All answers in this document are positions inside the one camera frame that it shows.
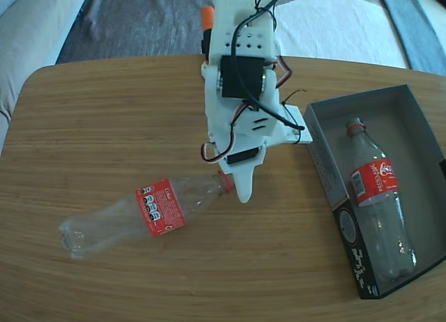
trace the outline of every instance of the red label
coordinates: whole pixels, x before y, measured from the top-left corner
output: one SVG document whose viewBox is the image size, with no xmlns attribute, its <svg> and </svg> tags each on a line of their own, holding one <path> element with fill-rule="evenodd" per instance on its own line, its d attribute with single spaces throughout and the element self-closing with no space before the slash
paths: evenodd
<svg viewBox="0 0 446 322">
<path fill-rule="evenodd" d="M 350 178 L 360 206 L 361 203 L 376 195 L 399 189 L 392 163 L 388 159 L 364 164 L 356 169 Z"/>
<path fill-rule="evenodd" d="M 186 224 L 169 179 L 134 191 L 152 235 L 159 236 Z"/>
</svg>

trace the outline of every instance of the open box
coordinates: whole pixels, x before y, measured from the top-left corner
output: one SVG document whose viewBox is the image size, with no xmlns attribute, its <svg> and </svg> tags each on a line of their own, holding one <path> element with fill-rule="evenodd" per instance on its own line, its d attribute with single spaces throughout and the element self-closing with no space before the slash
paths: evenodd
<svg viewBox="0 0 446 322">
<path fill-rule="evenodd" d="M 374 275 L 349 183 L 353 149 L 346 122 L 360 117 L 393 163 L 401 207 L 417 257 L 415 272 L 397 282 Z M 446 161 L 423 111 L 406 86 L 314 102 L 304 115 L 313 137 L 309 153 L 344 242 L 360 297 L 383 298 L 446 259 Z"/>
</svg>

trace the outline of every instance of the coca-cola bottle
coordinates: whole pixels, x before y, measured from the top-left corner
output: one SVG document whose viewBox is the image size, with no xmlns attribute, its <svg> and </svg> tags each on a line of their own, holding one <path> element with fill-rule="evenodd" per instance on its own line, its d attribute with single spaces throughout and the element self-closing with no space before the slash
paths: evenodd
<svg viewBox="0 0 446 322">
<path fill-rule="evenodd" d="M 401 279 L 414 272 L 417 262 L 392 163 L 359 118 L 347 122 L 346 128 L 353 147 L 351 183 L 358 204 L 355 215 L 374 273 L 386 282 Z"/>
<path fill-rule="evenodd" d="M 159 236 L 185 225 L 212 201 L 234 189 L 232 175 L 170 178 L 129 193 L 108 207 L 69 217 L 62 246 L 83 259 L 123 241 Z"/>
</svg>

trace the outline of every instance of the red wire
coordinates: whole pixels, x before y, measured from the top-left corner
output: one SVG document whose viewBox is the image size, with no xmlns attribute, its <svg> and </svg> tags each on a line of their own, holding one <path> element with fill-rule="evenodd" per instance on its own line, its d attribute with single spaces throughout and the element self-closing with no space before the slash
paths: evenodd
<svg viewBox="0 0 446 322">
<path fill-rule="evenodd" d="M 279 62 L 280 67 L 286 71 L 286 74 L 277 81 L 276 89 L 281 87 L 293 75 L 292 69 L 290 69 L 288 64 L 286 64 L 286 62 L 282 56 L 278 56 L 277 61 Z"/>
<path fill-rule="evenodd" d="M 211 144 L 211 143 L 205 143 L 201 145 L 201 158 L 203 158 L 203 160 L 207 163 L 216 163 L 219 160 L 221 160 L 222 158 L 224 158 L 228 153 L 230 153 L 233 149 L 233 146 L 235 144 L 236 141 L 236 135 L 233 131 L 233 125 L 234 123 L 237 121 L 237 119 L 240 117 L 240 115 L 243 113 L 243 111 L 248 107 L 248 105 L 246 104 L 241 104 L 239 107 L 237 107 L 236 111 L 234 112 L 233 118 L 231 120 L 231 134 L 230 134 L 230 140 L 229 140 L 229 145 L 226 148 L 225 151 L 223 151 L 222 153 L 218 154 L 217 156 L 215 156 L 214 158 L 206 158 L 206 147 Z"/>
</svg>

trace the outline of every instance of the table surface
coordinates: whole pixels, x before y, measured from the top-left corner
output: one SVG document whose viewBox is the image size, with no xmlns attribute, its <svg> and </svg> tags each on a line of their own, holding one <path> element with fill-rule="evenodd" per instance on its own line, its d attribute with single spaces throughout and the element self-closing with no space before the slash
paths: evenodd
<svg viewBox="0 0 446 322">
<path fill-rule="evenodd" d="M 58 225 L 165 176 L 211 174 L 201 56 L 43 68 L 25 84 L 0 159 L 0 321 L 428 321 L 446 316 L 446 263 L 360 300 L 305 146 L 268 149 L 254 194 L 185 228 L 71 261 Z M 409 84 L 446 150 L 446 79 L 287 59 L 282 95 L 315 100 Z"/>
</svg>

